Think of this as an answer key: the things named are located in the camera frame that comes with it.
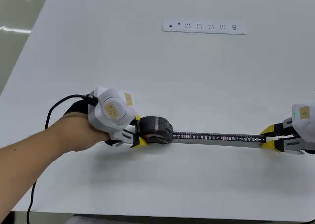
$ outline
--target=white table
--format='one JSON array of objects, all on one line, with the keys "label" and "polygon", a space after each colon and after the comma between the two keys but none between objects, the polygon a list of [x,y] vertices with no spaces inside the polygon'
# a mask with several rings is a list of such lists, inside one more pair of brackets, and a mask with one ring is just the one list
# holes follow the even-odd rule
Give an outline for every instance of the white table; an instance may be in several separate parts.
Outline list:
[{"label": "white table", "polygon": [[[139,114],[176,130],[259,133],[315,98],[314,10],[314,0],[47,0],[0,98],[0,144],[97,86],[133,92]],[[162,32],[167,18],[241,20],[248,35]],[[307,221],[314,205],[314,156],[98,144],[44,172],[33,210]]]}]

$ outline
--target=power strip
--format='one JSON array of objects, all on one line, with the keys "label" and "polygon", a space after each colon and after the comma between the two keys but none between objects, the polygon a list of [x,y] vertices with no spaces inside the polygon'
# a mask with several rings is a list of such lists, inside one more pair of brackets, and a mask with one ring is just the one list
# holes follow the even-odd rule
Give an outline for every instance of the power strip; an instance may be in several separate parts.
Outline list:
[{"label": "power strip", "polygon": [[246,34],[246,28],[239,23],[189,20],[163,20],[162,30],[167,32]]}]

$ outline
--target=human hand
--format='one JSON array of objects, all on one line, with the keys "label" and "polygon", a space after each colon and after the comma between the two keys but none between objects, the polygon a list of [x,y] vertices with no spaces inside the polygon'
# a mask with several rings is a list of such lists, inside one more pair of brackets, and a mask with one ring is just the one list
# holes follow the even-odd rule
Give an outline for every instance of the human hand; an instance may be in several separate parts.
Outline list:
[{"label": "human hand", "polygon": [[71,112],[47,129],[59,141],[64,152],[82,151],[100,141],[109,140],[107,133],[95,129],[88,121],[88,115]]}]

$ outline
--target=floor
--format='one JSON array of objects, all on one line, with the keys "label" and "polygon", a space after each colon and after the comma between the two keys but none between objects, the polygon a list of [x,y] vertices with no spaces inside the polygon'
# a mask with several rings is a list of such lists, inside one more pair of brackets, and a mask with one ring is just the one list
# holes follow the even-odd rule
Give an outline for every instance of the floor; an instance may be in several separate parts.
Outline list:
[{"label": "floor", "polygon": [[[30,35],[45,0],[0,0],[0,94]],[[64,224],[72,214],[31,213],[33,224]],[[16,224],[25,223],[25,212],[16,212]],[[211,223],[253,223],[212,221]]]}]

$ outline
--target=yellow label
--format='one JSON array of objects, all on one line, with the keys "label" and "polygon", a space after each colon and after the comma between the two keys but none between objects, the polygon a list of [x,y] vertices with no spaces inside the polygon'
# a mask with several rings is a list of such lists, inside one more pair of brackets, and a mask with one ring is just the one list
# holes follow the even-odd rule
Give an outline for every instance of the yellow label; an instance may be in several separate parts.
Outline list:
[{"label": "yellow label", "polygon": [[300,107],[300,118],[301,119],[308,119],[310,118],[310,107]]},{"label": "yellow label", "polygon": [[127,106],[132,106],[132,98],[130,94],[125,93]]},{"label": "yellow label", "polygon": [[104,106],[105,111],[109,114],[109,116],[113,119],[119,117],[119,113],[112,102]]}]

